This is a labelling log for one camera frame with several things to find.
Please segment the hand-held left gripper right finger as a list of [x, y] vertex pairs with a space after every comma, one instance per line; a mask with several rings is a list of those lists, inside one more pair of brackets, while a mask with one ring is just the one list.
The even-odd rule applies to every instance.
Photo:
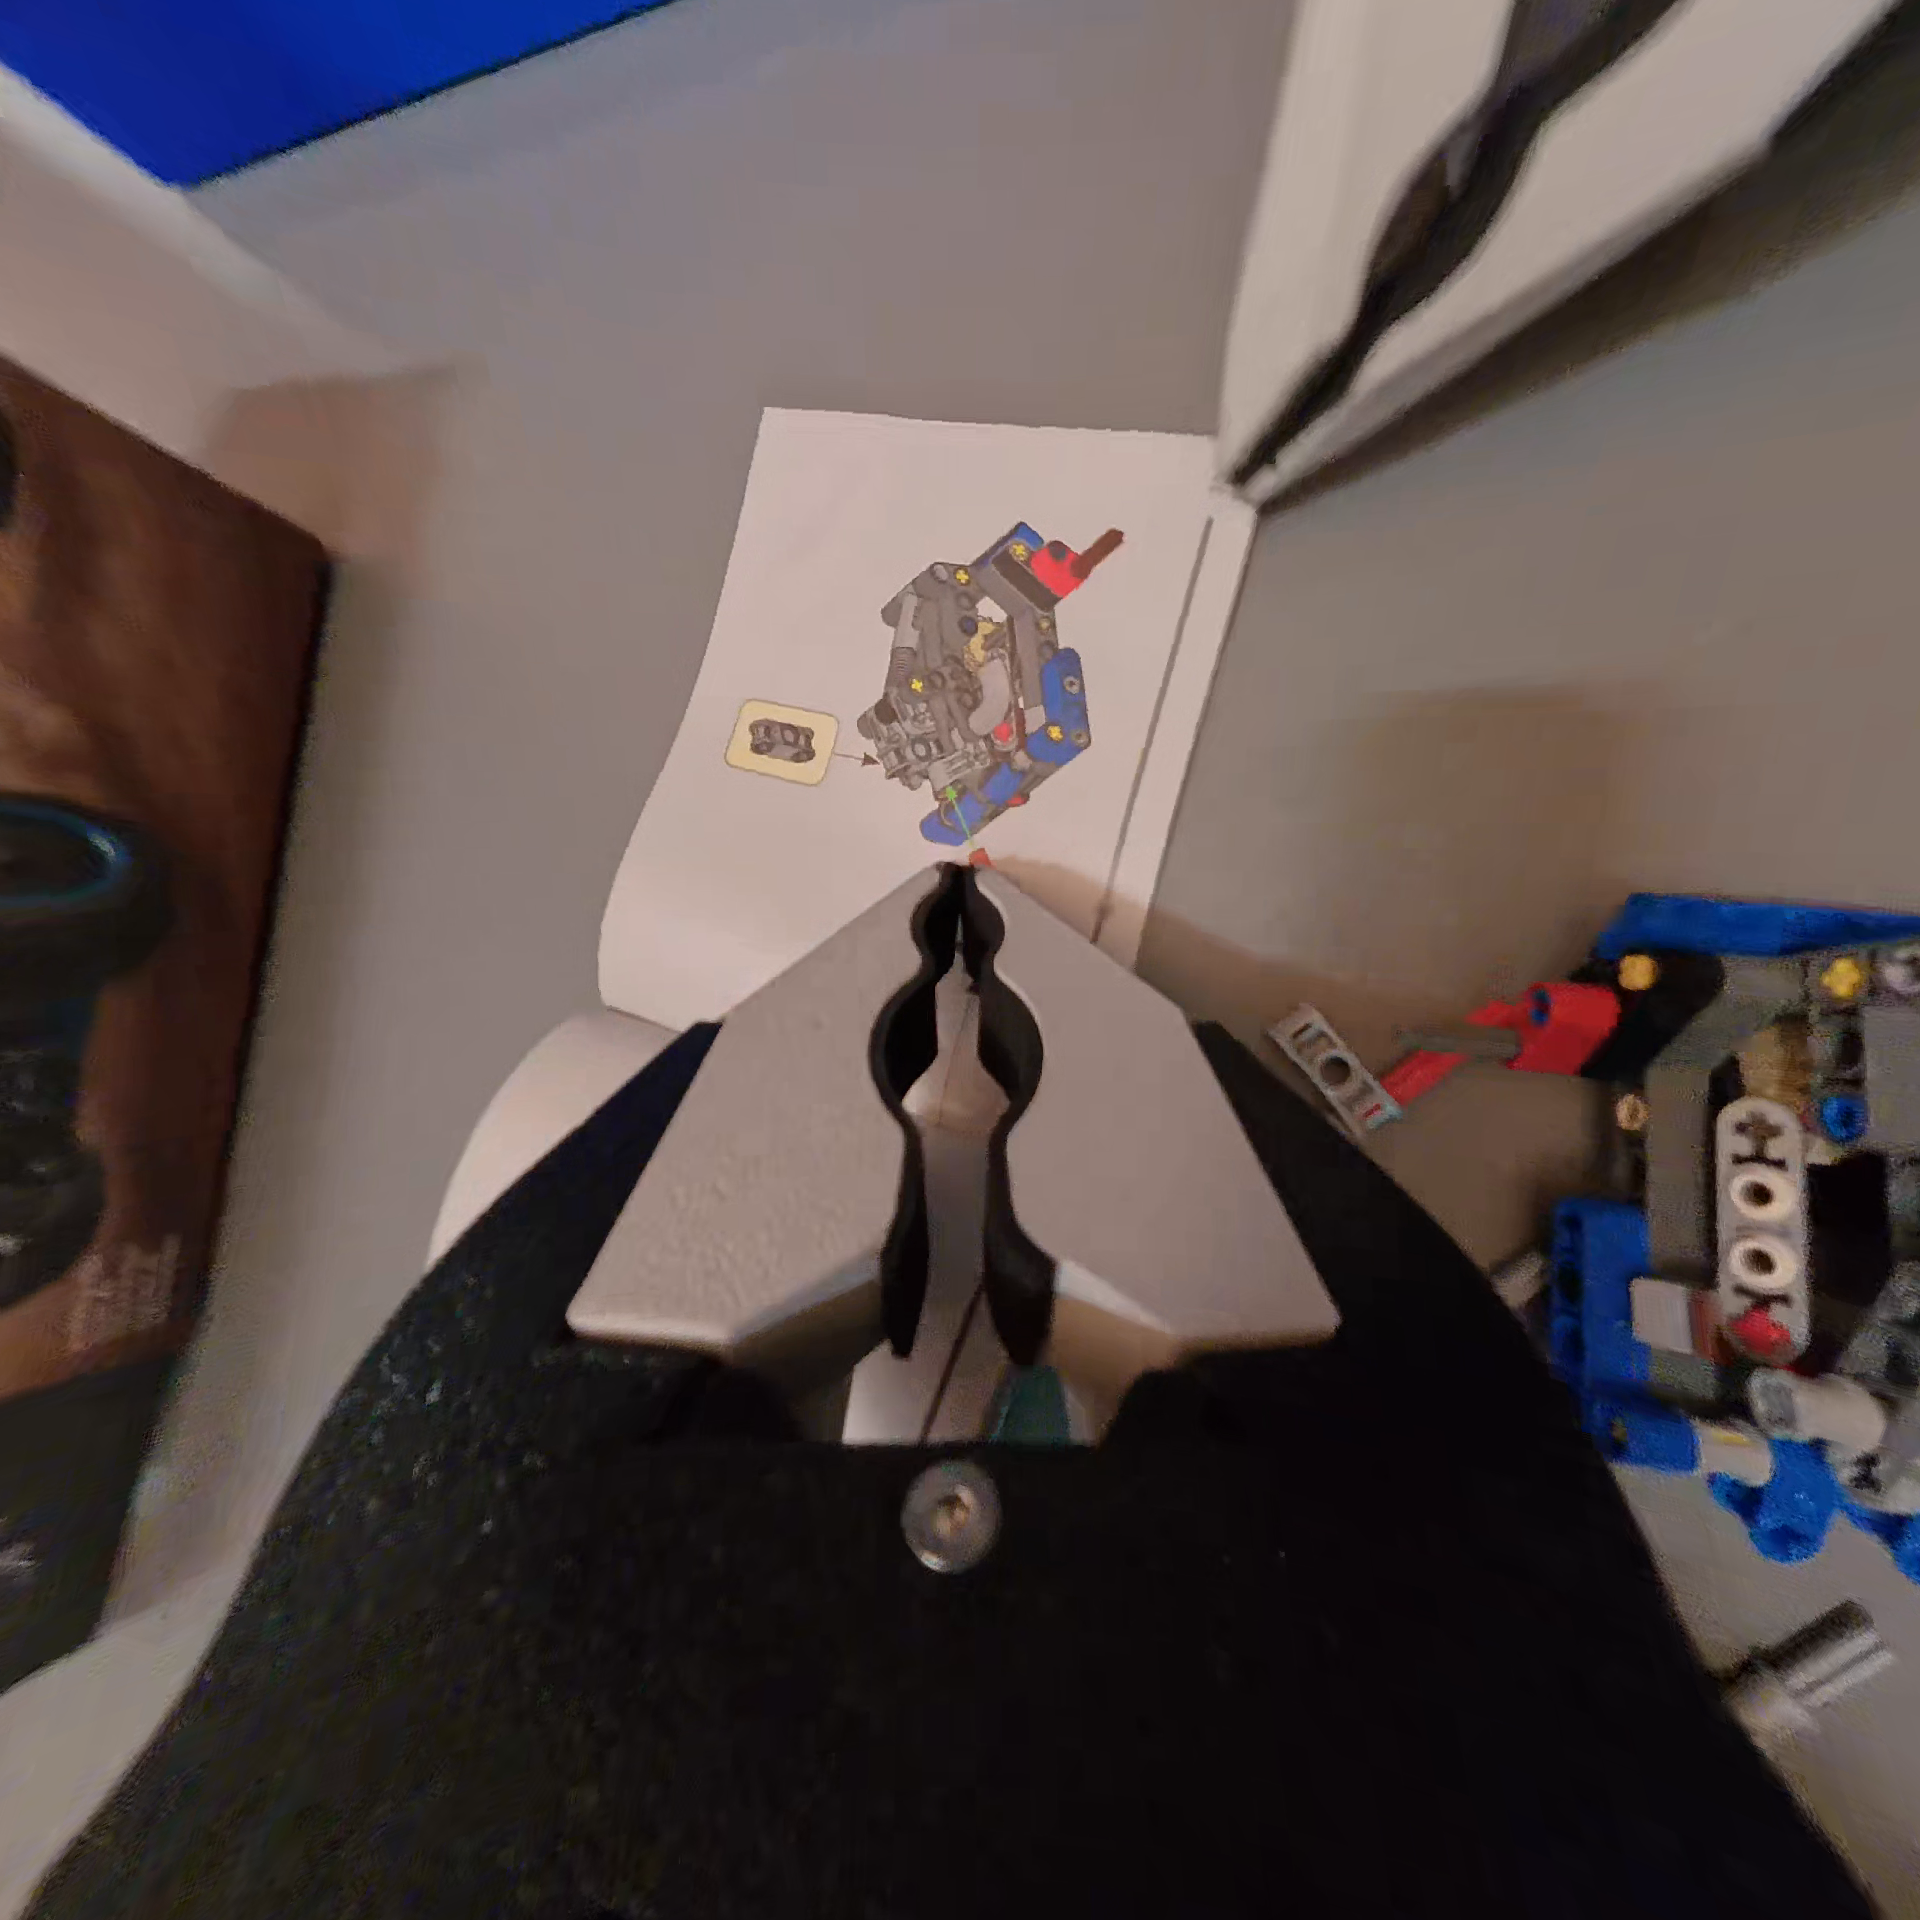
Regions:
[[990, 869], [964, 873], [987, 1141], [981, 1278], [1011, 1361], [1113, 1425], [1220, 1353], [1331, 1342], [1339, 1314], [1196, 1022]]

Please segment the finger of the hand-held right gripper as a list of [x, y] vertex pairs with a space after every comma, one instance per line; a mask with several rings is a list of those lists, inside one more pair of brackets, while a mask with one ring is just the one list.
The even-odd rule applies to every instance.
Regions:
[[1380, 245], [1369, 354], [1235, 493], [1297, 490], [1748, 174], [1890, 21], [1881, 2], [1511, 4], [1494, 83]]
[[1218, 374], [1215, 478], [1262, 482], [1354, 385], [1391, 272], [1380, 245], [1498, 81], [1507, 2], [1300, 2]]

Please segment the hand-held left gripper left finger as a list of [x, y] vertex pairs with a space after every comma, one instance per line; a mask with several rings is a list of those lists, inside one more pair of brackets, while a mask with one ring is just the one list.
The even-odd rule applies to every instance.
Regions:
[[577, 1337], [788, 1400], [913, 1353], [927, 1196], [906, 1094], [939, 1052], [962, 904], [959, 867], [926, 869], [722, 1017], [566, 1307]]

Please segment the red lego axle with connectors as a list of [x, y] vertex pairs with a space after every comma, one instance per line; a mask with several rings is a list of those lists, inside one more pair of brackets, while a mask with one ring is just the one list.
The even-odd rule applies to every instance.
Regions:
[[1313, 1003], [1300, 1002], [1269, 1025], [1263, 1041], [1303, 1076], [1308, 1090], [1355, 1139], [1401, 1123], [1407, 1108], [1471, 1060], [1463, 1050], [1411, 1044], [1383, 1069], [1363, 1060]]

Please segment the partly built lego buggy model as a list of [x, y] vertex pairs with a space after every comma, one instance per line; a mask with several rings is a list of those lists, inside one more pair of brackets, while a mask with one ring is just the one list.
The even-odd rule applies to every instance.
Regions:
[[1615, 1467], [1699, 1480], [1775, 1565], [1836, 1523], [1917, 1580], [1917, 920], [1630, 896], [1565, 977], [1407, 1037], [1610, 1097], [1613, 1198], [1555, 1206], [1547, 1361]]

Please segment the lego instruction booklet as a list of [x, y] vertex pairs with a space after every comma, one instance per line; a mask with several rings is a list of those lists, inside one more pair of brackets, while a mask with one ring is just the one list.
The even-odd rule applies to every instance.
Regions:
[[[765, 411], [703, 661], [615, 873], [599, 1002], [494, 1094], [431, 1252], [674, 1041], [711, 1043], [926, 869], [997, 872], [1137, 974], [1253, 532], [1193, 437]], [[966, 1393], [987, 1384], [966, 1349], [991, 1326], [981, 1227], [1005, 1108], [977, 1052], [964, 906], [938, 1022], [902, 1102], [927, 1196], [916, 1345], [782, 1393], [855, 1444], [986, 1428], [983, 1400], [938, 1413], [955, 1361]], [[997, 1339], [1001, 1371], [1028, 1364]]]

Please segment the lego set box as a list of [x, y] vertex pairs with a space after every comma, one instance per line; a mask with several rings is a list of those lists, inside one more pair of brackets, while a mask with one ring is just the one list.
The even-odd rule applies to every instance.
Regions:
[[5, 364], [5, 1692], [102, 1618], [202, 1318], [330, 574]]

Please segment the blue plastic storage bin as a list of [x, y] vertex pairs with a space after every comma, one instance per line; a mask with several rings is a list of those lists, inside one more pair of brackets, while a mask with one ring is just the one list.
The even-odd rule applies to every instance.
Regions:
[[610, 30], [652, 2], [5, 2], [3, 61], [194, 187]]

